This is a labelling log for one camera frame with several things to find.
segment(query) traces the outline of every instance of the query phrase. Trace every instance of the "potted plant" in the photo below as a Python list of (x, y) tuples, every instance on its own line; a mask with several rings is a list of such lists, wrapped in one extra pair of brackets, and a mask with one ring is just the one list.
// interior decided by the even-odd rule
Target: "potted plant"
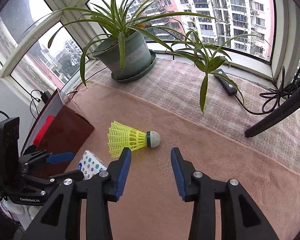
[[(86, 85), (84, 77), (85, 56), (89, 47), (95, 43), (99, 44), (92, 55), (100, 59), (112, 71), (114, 79), (124, 80), (136, 75), (141, 77), (142, 75), (140, 75), (140, 73), (145, 73), (145, 70), (149, 67), (152, 61), (144, 36), (153, 39), (166, 47), (169, 51), (173, 52), (171, 46), (146, 30), (146, 28), (151, 26), (148, 24), (151, 20), (181, 15), (206, 17), (217, 20), (211, 16), (191, 12), (174, 12), (154, 16), (144, 16), (144, 11), (158, 0), (145, 0), (133, 13), (131, 19), (127, 20), (128, 10), (136, 0), (123, 0), (119, 6), (117, 6), (116, 0), (111, 0), (110, 4), (104, 0), (102, 1), (104, 3), (104, 7), (94, 4), (96, 7), (95, 11), (77, 7), (67, 7), (55, 11), (78, 10), (85, 13), (83, 16), (89, 17), (89, 19), (79, 19), (77, 21), (70, 22), (63, 25), (61, 28), (75, 23), (97, 22), (107, 31), (107, 33), (100, 34), (93, 38), (83, 49), (80, 60), (80, 75), (84, 85)], [(151, 28), (162, 29), (162, 27), (159, 26), (151, 26)], [(57, 30), (49, 40), (48, 48), (50, 48), (52, 41), (59, 30)], [(173, 33), (176, 33), (176, 35), (173, 36), (177, 40), (179, 40), (179, 35), (182, 35), (168, 27), (164, 28), (164, 30), (172, 35)]]
[(194, 62), (194, 65), (198, 69), (200, 69), (202, 72), (205, 73), (205, 76), (203, 78), (201, 88), (200, 88), (200, 101), (199, 102), (200, 102), (201, 111), (204, 112), (203, 109), (204, 109), (204, 104), (205, 104), (206, 95), (207, 95), (209, 74), (212, 74), (214, 76), (222, 78), (229, 84), (233, 85), (240, 93), (240, 95), (242, 97), (242, 104), (244, 105), (243, 95), (240, 92), (237, 84), (233, 80), (229, 79), (228, 77), (215, 72), (215, 70), (225, 63), (227, 63), (230, 67), (229, 60), (231, 60), (231, 57), (222, 49), (222, 47), (224, 45), (226, 45), (231, 40), (242, 37), (242, 36), (256, 36), (257, 37), (257, 35), (253, 35), (253, 34), (237, 35), (235, 37), (230, 38), (229, 40), (227, 40), (220, 46), (216, 46), (216, 45), (209, 44), (209, 43), (202, 43), (199, 39), (197, 30), (193, 29), (193, 28), (191, 28), (190, 31), (186, 35), (183, 35), (183, 36), (184, 36), (184, 41), (175, 41), (174, 43), (172, 43), (171, 47), (173, 47), (176, 44), (184, 44), (185, 47), (181, 48), (181, 49), (177, 49), (173, 52), (170, 52), (170, 54), (179, 55), (179, 56), (188, 58), (189, 60)]

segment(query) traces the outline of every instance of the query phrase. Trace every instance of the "power adapter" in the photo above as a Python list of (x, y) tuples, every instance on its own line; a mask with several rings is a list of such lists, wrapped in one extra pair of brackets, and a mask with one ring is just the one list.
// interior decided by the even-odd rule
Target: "power adapter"
[(41, 99), (42, 101), (46, 104), (51, 97), (51, 94), (48, 91), (45, 91), (44, 93), (41, 94)]

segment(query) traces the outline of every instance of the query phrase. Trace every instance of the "spider plant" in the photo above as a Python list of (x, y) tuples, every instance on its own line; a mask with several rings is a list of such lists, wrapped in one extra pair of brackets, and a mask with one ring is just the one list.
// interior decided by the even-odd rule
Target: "spider plant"
[[(169, 51), (173, 52), (173, 49), (171, 46), (166, 44), (164, 41), (158, 39), (156, 36), (152, 35), (148, 30), (146, 30), (151, 20), (156, 20), (163, 17), (174, 17), (174, 16), (198, 16), (198, 17), (206, 17), (217, 20), (215, 17), (211, 17), (208, 15), (202, 15), (192, 12), (174, 12), (174, 13), (164, 13), (160, 15), (154, 15), (154, 16), (145, 16), (145, 10), (149, 8), (152, 4), (157, 2), (159, 0), (145, 0), (138, 9), (133, 13), (131, 19), (127, 20), (127, 14), (128, 10), (133, 6), (133, 4), (136, 2), (136, 0), (122, 0), (120, 5), (117, 5), (116, 0), (111, 0), (110, 4), (108, 4), (106, 1), (102, 0), (104, 3), (104, 6), (99, 6), (97, 4), (94, 4), (95, 10), (89, 10), (89, 9), (83, 9), (83, 8), (77, 8), (77, 7), (66, 7), (63, 9), (60, 9), (58, 11), (64, 11), (64, 10), (77, 10), (81, 11), (84, 14), (82, 17), (85, 17), (81, 19), (81, 17), (77, 21), (69, 22), (65, 25), (63, 25), (61, 28), (66, 27), (71, 24), (75, 23), (83, 23), (83, 22), (97, 22), (102, 27), (106, 29), (108, 33), (100, 34), (91, 39), (91, 41), (83, 48), (81, 60), (80, 60), (80, 75), (81, 79), (84, 85), (86, 85), (85, 82), (85, 56), (88, 52), (88, 49), (90, 46), (92, 46), (95, 43), (99, 43), (101, 41), (105, 41), (107, 39), (115, 40), (116, 42), (112, 43), (109, 48), (112, 48), (113, 46), (118, 45), (119, 47), (119, 53), (120, 53), (120, 67), (121, 69), (124, 69), (125, 67), (125, 40), (127, 37), (132, 35), (134, 32), (139, 32), (154, 41), (158, 42), (159, 44), (163, 45), (165, 48), (167, 48)], [(51, 37), (51, 39), (48, 42), (48, 48), (50, 48), (53, 39), (57, 35), (57, 33), (60, 31), (58, 29), (54, 35)], [(169, 28), (170, 33), (175, 32), (174, 29)]]
[[(192, 41), (189, 36), (194, 36), (194, 41)], [(207, 95), (207, 89), (208, 89), (208, 76), (209, 74), (212, 74), (214, 76), (217, 76), (219, 78), (222, 78), (229, 84), (233, 85), (238, 92), (240, 93), (242, 97), (242, 101), (244, 104), (243, 95), (240, 92), (237, 84), (231, 80), (230, 78), (219, 74), (217, 72), (214, 72), (217, 68), (219, 68), (221, 65), (227, 63), (230, 67), (230, 61), (231, 57), (222, 49), (223, 46), (225, 46), (227, 43), (229, 43), (231, 40), (242, 37), (242, 36), (256, 36), (253, 34), (241, 34), (238, 36), (235, 36), (228, 41), (224, 42), (220, 46), (208, 44), (208, 43), (202, 43), (199, 39), (198, 32), (196, 29), (190, 29), (189, 32), (187, 32), (184, 36), (184, 41), (175, 41), (172, 43), (171, 47), (173, 47), (176, 44), (184, 44), (185, 48), (176, 49), (173, 52), (170, 52), (172, 55), (179, 55), (182, 57), (186, 57), (189, 60), (194, 62), (194, 65), (200, 69), (202, 72), (205, 73), (205, 76), (203, 78), (201, 88), (200, 88), (200, 109), (203, 112), (204, 104), (206, 100)]]

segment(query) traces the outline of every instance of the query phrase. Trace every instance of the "patterned package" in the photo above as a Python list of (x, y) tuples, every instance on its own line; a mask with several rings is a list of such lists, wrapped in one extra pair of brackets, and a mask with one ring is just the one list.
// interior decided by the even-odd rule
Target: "patterned package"
[(103, 163), (93, 152), (85, 151), (80, 163), (78, 164), (78, 170), (84, 174), (84, 180), (90, 179), (100, 171), (105, 171), (108, 166)]

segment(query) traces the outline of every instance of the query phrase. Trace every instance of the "tree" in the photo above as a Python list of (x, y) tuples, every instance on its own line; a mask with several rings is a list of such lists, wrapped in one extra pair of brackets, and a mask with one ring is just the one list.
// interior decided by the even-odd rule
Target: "tree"
[(69, 54), (63, 54), (58, 62), (62, 65), (61, 71), (64, 74), (69, 74), (71, 77), (76, 73), (78, 70), (77, 65), (72, 65), (71, 63), (71, 56)]

